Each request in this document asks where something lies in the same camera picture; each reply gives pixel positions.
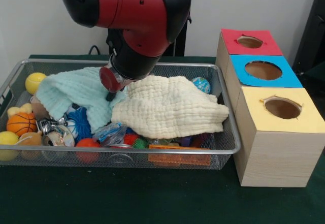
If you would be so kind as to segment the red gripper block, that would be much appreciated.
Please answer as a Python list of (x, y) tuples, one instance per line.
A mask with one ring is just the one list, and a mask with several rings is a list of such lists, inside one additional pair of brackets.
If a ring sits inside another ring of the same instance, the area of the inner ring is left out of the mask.
[(114, 100), (116, 93), (127, 86), (127, 80), (123, 78), (113, 67), (101, 67), (99, 71), (102, 85), (109, 91), (106, 100)]

